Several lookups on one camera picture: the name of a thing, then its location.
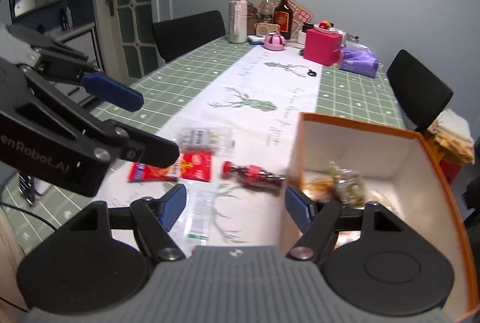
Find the green bean snack bag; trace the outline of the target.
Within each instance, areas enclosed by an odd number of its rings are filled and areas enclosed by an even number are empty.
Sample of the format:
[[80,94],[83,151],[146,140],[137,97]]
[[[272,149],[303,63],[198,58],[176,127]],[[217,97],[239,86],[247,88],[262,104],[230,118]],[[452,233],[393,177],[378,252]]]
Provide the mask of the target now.
[[317,178],[302,185],[303,193],[319,203],[338,202],[345,208],[362,209],[365,206],[365,185],[356,171],[329,163],[329,177]]

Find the red snack bag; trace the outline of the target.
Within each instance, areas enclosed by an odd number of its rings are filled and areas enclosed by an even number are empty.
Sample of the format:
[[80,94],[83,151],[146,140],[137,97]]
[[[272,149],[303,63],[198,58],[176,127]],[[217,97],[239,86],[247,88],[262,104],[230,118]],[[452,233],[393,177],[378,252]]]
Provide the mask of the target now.
[[212,154],[210,152],[188,152],[167,168],[135,163],[128,175],[129,182],[177,182],[188,179],[210,182],[212,177]]

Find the clear yogurt ball bag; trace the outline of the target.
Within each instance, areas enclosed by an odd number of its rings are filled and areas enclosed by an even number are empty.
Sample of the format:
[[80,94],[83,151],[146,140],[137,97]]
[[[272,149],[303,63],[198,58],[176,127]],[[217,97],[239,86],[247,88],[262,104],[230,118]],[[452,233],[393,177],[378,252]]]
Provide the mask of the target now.
[[233,131],[227,127],[186,127],[180,131],[176,142],[181,152],[225,155],[235,149]]

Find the chocolate bean cola bottle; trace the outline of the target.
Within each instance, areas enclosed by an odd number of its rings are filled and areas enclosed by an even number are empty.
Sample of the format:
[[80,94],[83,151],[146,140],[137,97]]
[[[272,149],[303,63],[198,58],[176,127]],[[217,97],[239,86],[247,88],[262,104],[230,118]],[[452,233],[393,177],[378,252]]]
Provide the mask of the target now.
[[260,166],[240,166],[231,161],[223,163],[222,177],[233,179],[245,187],[266,191],[278,191],[285,181],[283,174],[275,174]]

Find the green checked tablecloth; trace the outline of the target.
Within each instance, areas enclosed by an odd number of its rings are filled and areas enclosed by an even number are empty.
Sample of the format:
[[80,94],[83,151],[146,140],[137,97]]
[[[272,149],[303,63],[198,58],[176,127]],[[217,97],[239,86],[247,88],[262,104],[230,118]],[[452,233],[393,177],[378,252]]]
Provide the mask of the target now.
[[[308,76],[309,70],[317,76]],[[134,88],[144,96],[139,111],[103,102],[92,114],[167,138],[187,125],[231,127],[240,151],[257,139],[265,139],[271,152],[290,149],[302,112],[404,127],[383,72],[371,79],[326,67],[293,47],[272,52],[220,38],[145,76]]]

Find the orange cardboard box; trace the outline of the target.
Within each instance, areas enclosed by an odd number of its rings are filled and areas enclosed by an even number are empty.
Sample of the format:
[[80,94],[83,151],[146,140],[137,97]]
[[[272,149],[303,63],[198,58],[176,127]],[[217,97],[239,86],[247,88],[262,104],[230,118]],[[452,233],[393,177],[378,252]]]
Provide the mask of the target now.
[[286,181],[294,187],[325,178],[329,166],[352,169],[416,232],[450,261],[455,281],[445,310],[462,322],[479,310],[478,281],[452,190],[425,139],[401,130],[316,113],[301,113]]

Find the white deer table runner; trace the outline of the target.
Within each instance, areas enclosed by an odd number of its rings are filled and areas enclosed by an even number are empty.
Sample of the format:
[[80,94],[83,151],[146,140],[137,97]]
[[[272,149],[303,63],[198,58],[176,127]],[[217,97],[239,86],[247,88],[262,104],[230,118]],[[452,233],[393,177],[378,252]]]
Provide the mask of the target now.
[[322,68],[298,50],[216,40],[137,83],[143,107],[129,113],[105,104],[94,114],[171,139],[188,129],[216,132],[208,182],[189,181],[187,205],[172,228],[185,253],[199,245],[276,245],[281,239],[281,191],[223,177],[222,165],[259,166],[284,174],[299,115],[317,107]]

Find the glass panel door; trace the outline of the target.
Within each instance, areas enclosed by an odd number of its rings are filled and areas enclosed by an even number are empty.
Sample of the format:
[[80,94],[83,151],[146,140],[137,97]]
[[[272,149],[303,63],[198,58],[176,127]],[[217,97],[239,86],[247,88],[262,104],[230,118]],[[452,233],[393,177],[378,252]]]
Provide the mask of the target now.
[[104,70],[130,84],[160,67],[152,0],[93,0]]

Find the black chair far left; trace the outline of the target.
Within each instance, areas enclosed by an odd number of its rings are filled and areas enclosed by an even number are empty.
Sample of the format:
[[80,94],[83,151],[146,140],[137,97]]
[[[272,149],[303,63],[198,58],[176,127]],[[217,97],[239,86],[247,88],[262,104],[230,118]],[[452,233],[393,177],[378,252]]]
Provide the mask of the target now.
[[165,63],[226,35],[219,10],[154,22],[152,33],[159,55]]

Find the stool with folded cloths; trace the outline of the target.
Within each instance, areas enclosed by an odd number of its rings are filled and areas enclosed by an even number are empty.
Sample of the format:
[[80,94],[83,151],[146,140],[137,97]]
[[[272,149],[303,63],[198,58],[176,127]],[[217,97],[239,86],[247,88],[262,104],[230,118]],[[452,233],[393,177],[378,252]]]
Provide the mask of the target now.
[[425,132],[425,138],[449,184],[465,165],[475,163],[470,125],[453,110],[443,110]]

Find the black chair right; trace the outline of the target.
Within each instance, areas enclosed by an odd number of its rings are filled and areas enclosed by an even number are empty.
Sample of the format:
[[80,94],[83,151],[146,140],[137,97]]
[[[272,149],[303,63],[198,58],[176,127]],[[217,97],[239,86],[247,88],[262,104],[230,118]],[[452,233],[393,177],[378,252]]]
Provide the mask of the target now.
[[453,90],[408,51],[401,49],[386,76],[415,131],[425,132],[453,97]]

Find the purple tissue pack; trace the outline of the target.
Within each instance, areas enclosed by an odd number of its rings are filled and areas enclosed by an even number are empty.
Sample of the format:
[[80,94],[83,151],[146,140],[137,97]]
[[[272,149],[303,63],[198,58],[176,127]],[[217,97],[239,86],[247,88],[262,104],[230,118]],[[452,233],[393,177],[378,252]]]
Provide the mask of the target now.
[[343,49],[340,70],[375,79],[379,61],[368,49]]

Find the white tall tumbler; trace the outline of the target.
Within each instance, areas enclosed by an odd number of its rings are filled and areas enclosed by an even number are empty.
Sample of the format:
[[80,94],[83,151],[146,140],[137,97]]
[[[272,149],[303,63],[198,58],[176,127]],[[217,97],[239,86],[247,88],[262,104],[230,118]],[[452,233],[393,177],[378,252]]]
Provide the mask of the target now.
[[247,0],[229,0],[229,42],[247,41]]

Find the brown liquor bottle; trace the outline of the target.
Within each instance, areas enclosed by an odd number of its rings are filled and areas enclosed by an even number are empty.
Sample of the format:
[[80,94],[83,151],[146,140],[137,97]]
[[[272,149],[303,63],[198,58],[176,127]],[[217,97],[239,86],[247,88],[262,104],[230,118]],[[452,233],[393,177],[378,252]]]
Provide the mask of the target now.
[[274,10],[274,23],[279,26],[280,34],[286,39],[291,38],[291,29],[293,21],[293,10],[289,5],[289,0],[280,0]]

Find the colourful patterned card board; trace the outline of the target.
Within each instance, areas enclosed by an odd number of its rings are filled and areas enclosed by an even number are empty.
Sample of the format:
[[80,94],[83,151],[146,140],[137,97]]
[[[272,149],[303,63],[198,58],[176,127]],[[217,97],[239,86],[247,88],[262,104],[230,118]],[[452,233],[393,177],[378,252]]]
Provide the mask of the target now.
[[[282,0],[272,0],[272,4],[275,10],[281,4],[281,1]],[[289,16],[291,19],[290,38],[294,40],[298,37],[298,33],[301,32],[301,30],[303,29],[303,25],[306,22],[312,22],[314,14],[310,10],[299,4],[296,0],[288,0],[288,6],[291,8],[292,11],[291,16]]]

